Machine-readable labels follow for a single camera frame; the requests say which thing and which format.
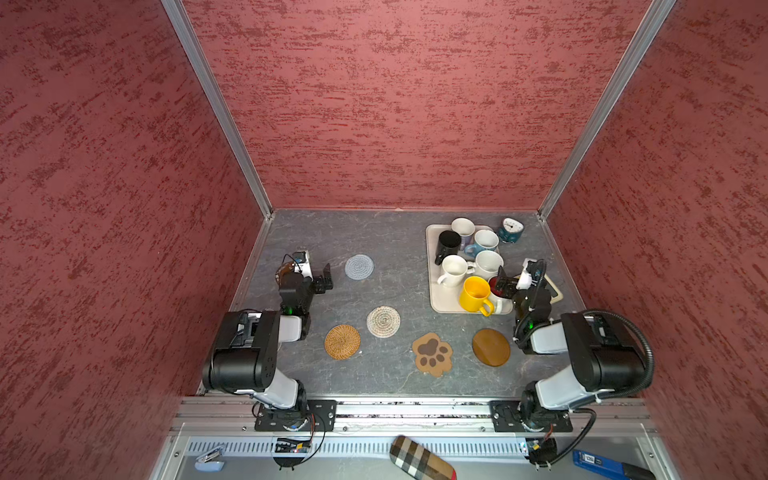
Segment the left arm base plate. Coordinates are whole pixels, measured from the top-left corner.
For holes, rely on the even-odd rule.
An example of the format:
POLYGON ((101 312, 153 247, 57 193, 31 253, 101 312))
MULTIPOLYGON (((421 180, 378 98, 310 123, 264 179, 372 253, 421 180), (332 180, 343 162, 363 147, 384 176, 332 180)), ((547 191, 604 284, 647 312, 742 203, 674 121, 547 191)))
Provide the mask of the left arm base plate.
POLYGON ((323 433, 334 429, 338 402, 310 399, 292 409, 278 409, 260 404, 254 430, 257 432, 323 433))

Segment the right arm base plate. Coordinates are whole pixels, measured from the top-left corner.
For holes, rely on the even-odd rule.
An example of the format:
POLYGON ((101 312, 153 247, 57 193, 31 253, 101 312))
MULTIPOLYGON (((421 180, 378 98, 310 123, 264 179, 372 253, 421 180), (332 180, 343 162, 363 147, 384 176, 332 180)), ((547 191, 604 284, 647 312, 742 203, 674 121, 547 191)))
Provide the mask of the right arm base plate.
POLYGON ((535 402, 490 401, 490 418, 497 433, 571 433, 573 426, 565 410, 547 410, 535 402))

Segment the multicolour woven round coaster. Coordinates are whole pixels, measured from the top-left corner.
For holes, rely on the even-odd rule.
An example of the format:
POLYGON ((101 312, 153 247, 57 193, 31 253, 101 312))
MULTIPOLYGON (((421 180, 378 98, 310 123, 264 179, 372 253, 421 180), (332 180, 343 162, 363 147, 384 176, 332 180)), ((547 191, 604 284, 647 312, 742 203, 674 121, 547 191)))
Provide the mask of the multicolour woven round coaster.
POLYGON ((394 336, 401 324, 398 311, 389 306, 380 306, 372 310, 366 319, 368 331, 376 338, 386 339, 394 336))

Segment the grey woven round coaster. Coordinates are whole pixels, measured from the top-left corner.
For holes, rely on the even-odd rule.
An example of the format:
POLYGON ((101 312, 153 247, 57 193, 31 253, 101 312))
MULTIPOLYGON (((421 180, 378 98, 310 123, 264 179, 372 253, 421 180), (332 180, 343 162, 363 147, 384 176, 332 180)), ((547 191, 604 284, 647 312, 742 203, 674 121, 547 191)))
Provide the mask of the grey woven round coaster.
POLYGON ((365 254, 350 257, 344 266, 345 275, 351 280, 361 281, 370 277, 374 271, 373 260, 365 254))

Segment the dark amber round coaster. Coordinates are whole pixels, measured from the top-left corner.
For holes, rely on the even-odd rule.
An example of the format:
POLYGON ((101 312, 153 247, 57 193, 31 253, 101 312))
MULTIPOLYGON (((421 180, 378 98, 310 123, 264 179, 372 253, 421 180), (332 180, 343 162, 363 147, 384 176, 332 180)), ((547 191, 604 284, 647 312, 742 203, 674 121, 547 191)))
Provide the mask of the dark amber round coaster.
POLYGON ((292 262, 285 262, 278 267, 275 272, 275 281, 278 286, 282 284, 282 280, 286 275, 293 272, 293 269, 294 267, 292 262))

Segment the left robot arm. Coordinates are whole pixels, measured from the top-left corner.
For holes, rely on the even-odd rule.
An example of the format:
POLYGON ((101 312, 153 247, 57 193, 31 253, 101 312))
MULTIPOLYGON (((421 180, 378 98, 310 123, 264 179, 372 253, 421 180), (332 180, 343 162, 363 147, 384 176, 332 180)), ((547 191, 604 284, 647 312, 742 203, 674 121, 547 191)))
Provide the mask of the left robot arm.
POLYGON ((305 262, 291 260, 276 272, 278 310, 243 309, 225 314, 202 369, 207 391, 256 401, 257 431, 302 432, 334 428, 337 402, 310 400, 301 381, 277 367, 278 348, 303 341, 311 326, 310 306, 333 288, 331 267, 314 276, 305 262))

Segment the rattan round coaster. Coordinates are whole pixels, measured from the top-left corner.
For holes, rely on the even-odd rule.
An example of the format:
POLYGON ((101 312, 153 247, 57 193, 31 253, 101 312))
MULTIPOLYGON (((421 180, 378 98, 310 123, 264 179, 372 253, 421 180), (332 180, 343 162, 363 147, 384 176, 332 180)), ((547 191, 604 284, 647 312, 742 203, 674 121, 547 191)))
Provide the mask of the rattan round coaster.
POLYGON ((333 327, 325 337, 324 349, 334 360, 346 360, 354 356, 361 345, 359 331, 351 325, 333 327))

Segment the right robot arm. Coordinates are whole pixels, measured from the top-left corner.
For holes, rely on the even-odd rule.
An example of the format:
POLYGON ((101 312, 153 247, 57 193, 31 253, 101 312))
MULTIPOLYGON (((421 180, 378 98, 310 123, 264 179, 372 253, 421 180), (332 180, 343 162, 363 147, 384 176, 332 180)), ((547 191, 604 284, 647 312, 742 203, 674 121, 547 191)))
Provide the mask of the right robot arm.
POLYGON ((549 317, 548 281, 499 273, 491 292, 512 303, 514 344, 528 355, 568 356, 552 376, 530 382, 517 401, 491 404, 498 431, 561 430, 569 412, 603 400, 632 396, 652 381, 655 359, 647 338, 626 317, 588 309, 549 317))

